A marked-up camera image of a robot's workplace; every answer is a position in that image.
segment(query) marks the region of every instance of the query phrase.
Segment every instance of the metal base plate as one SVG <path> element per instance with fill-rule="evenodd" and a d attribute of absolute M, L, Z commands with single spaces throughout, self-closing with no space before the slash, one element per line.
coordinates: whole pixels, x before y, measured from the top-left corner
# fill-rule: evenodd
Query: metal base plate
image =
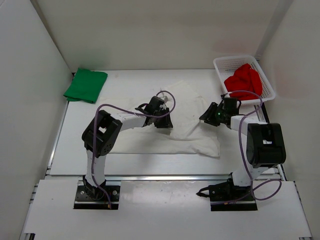
<path fill-rule="evenodd" d="M 119 185 L 106 185 L 106 191 L 109 193 L 111 200 L 111 208 L 106 196 L 101 200 L 92 200 L 85 191 L 84 185 L 78 185 L 74 199 L 74 209 L 101 209 L 101 210 L 118 210 L 120 198 Z"/>
<path fill-rule="evenodd" d="M 211 212 L 238 212 L 238 211 L 257 211 L 258 207 L 255 200 L 252 201 L 238 201 L 237 203 L 229 204 L 213 204 L 210 202 Z"/>

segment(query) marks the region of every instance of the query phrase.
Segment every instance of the white panel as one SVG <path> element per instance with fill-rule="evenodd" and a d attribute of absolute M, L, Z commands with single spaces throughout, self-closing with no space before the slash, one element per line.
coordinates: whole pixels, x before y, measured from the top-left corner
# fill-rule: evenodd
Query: white panel
<path fill-rule="evenodd" d="M 0 239 L 16 240 L 44 176 L 71 72 L 29 0 L 0 6 Z"/>
<path fill-rule="evenodd" d="M 310 231 L 293 182 L 258 211 L 211 212 L 196 195 L 207 181 L 122 181 L 119 210 L 73 209 L 77 180 L 43 180 L 25 233 L 34 240 L 298 240 Z M 257 190 L 266 197 L 278 183 Z"/>
<path fill-rule="evenodd" d="M 51 175 L 83 175 L 87 154 L 81 135 L 104 98 L 151 98 L 161 87 L 186 81 L 209 104 L 220 102 L 221 83 L 215 70 L 120 70 L 106 71 L 108 78 L 96 104 L 70 102 L 53 159 Z M 242 113 L 254 110 L 242 106 Z M 238 133 L 225 125 L 217 128 L 220 158 L 197 154 L 108 154 L 106 175 L 229 174 L 242 164 Z"/>
<path fill-rule="evenodd" d="M 315 239 L 320 239 L 320 1 L 296 0 L 261 60 L 277 97 L 266 104 L 281 123 L 289 180 L 296 181 Z"/>
<path fill-rule="evenodd" d="M 38 0 L 75 72 L 209 69 L 254 55 L 279 0 Z"/>

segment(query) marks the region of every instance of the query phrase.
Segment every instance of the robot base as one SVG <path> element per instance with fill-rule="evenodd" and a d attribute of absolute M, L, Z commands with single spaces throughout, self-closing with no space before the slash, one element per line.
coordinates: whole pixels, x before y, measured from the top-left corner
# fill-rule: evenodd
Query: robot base
<path fill-rule="evenodd" d="M 210 198 L 210 206 L 212 212 L 225 211 L 257 211 L 256 200 L 251 196 L 250 186 L 239 187 L 234 186 L 232 179 L 216 185 L 209 185 L 199 190 L 197 193 L 200 197 Z M 242 198 L 235 203 L 223 203 Z"/>
<path fill-rule="evenodd" d="M 111 209 L 106 196 L 99 200 L 93 200 L 87 193 L 86 187 L 81 184 L 77 186 L 73 209 L 99 209 L 99 210 L 118 210 L 120 198 L 119 185 L 106 185 L 104 189 L 109 193 Z"/>

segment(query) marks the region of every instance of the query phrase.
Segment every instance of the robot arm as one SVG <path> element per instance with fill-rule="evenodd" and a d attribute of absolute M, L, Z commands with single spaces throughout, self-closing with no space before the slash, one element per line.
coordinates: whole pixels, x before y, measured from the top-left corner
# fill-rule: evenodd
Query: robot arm
<path fill-rule="evenodd" d="M 224 97 L 223 95 L 221 103 L 211 103 L 208 110 L 199 119 L 215 127 L 222 123 L 229 129 L 238 132 L 241 120 L 244 118 L 243 115 L 239 114 L 240 106 L 241 102 L 237 98 Z M 247 136 L 245 160 L 253 180 L 267 169 L 285 162 L 285 144 L 281 127 L 278 123 L 267 123 L 245 118 L 242 121 L 240 131 Z M 230 173 L 229 179 L 226 182 L 203 188 L 197 195 L 210 197 L 212 211 L 225 211 L 223 205 L 217 206 L 215 203 L 233 201 L 246 195 L 248 197 L 241 201 L 254 201 L 249 195 L 251 182 L 252 180 L 242 164 L 239 169 Z M 209 190 L 209 195 L 203 194 L 204 190 Z M 249 204 L 243 204 L 241 208 L 237 208 L 236 206 L 228 206 L 227 208 L 230 210 L 256 210 L 257 206 L 253 208 L 248 207 Z"/>
<path fill-rule="evenodd" d="M 149 116 L 162 116 L 169 112 L 165 101 L 157 96 L 153 96 L 148 104 L 142 104 L 137 107 L 136 110 Z M 162 118 L 152 118 L 129 113 L 110 114 L 104 110 L 99 111 L 96 125 L 96 148 L 93 172 L 94 178 L 100 187 L 104 188 L 106 185 L 106 155 L 114 147 L 119 133 L 127 129 L 141 128 L 151 124 L 154 124 L 156 128 L 167 129 L 173 127 L 170 115 Z M 104 193 L 96 187 L 92 179 L 93 139 L 94 119 L 82 134 L 82 140 L 84 141 L 84 147 L 87 153 L 87 172 L 82 179 L 86 193 L 93 200 L 98 200 Z"/>

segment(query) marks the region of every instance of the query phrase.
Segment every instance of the white wall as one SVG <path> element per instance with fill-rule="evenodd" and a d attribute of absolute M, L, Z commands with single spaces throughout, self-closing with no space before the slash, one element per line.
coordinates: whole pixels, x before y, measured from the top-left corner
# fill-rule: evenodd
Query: white wall
<path fill-rule="evenodd" d="M 277 93 L 266 104 L 282 127 L 287 178 L 296 181 L 315 239 L 320 239 L 320 1 L 295 0 L 260 62 Z"/>
<path fill-rule="evenodd" d="M 78 67 L 211 69 L 217 57 L 255 55 L 279 2 L 37 1 L 53 40 L 73 72 Z"/>
<path fill-rule="evenodd" d="M 71 72 L 29 0 L 0 0 L 0 239 L 19 239 Z"/>

